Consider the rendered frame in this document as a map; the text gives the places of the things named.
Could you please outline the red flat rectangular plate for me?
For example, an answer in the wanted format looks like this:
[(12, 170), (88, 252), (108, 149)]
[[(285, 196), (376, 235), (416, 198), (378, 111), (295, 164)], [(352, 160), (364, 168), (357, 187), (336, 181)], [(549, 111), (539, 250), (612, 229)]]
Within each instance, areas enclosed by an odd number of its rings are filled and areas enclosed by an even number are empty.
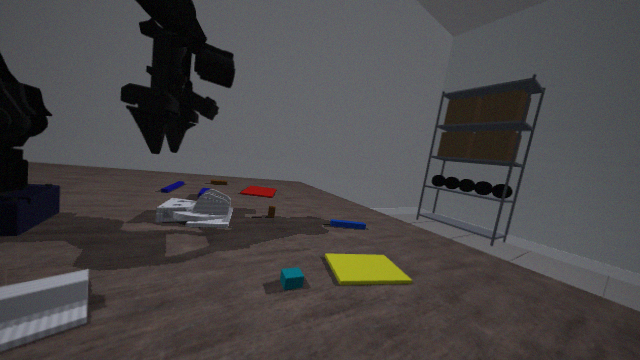
[(240, 192), (240, 194), (272, 198), (275, 192), (276, 189), (274, 188), (249, 186), (248, 188)]

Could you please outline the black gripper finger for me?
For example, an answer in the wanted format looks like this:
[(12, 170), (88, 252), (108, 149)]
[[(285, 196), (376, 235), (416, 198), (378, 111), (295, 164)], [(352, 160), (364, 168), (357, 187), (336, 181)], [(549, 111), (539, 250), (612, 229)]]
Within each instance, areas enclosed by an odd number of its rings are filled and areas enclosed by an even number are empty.
[(197, 124), (174, 120), (167, 125), (165, 136), (170, 152), (177, 153), (186, 130)]
[(178, 118), (175, 115), (126, 105), (133, 115), (152, 154), (160, 154), (167, 125)]

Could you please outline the small teal cube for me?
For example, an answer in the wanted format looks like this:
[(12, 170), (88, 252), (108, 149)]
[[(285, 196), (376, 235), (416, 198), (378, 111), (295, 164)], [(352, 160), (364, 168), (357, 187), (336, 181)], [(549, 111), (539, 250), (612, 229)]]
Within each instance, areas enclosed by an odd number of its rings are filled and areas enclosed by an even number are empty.
[(284, 290), (303, 287), (304, 275), (299, 267), (281, 269), (280, 281)]

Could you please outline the yellow flat square plate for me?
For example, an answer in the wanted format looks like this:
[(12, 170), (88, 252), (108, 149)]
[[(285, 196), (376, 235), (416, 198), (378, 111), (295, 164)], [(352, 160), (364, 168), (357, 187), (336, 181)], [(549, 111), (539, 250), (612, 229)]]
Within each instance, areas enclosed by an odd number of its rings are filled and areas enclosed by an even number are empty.
[(325, 258), (340, 285), (412, 282), (385, 255), (325, 253)]

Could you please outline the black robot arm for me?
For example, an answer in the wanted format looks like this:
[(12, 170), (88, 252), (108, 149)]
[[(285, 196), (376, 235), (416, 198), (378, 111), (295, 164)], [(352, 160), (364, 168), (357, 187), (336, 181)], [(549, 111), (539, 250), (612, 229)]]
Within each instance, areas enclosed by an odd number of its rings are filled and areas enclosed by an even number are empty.
[[(192, 0), (136, 0), (150, 15), (139, 22), (140, 31), (153, 39), (153, 62), (170, 64), (190, 74), (192, 53), (194, 71), (200, 80), (231, 88), (235, 77), (234, 54), (206, 42), (196, 19)], [(159, 26), (156, 22), (161, 26)], [(162, 29), (163, 28), (163, 29)], [(186, 89), (182, 80), (174, 98), (181, 105), (213, 121), (218, 115), (217, 102)], [(53, 116), (44, 106), (39, 88), (20, 83), (9, 72), (0, 53), (0, 196), (30, 187), (28, 161), (23, 160), (23, 146), (29, 137), (48, 127), (46, 116)]]

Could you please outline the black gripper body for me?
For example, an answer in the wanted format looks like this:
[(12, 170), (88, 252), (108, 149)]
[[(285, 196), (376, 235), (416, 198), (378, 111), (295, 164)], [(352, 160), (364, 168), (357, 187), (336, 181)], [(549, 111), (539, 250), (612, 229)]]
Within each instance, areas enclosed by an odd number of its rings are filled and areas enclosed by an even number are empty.
[(174, 98), (174, 93), (182, 80), (186, 82), (186, 89), (191, 88), (190, 74), (176, 66), (153, 62), (152, 67), (146, 66), (147, 72), (151, 74), (151, 87), (128, 83), (121, 87), (120, 100), (129, 104), (136, 105), (147, 110), (168, 113), (177, 116), (175, 120), (182, 122), (199, 123), (199, 115), (197, 112), (184, 105), (181, 99), (181, 105)]

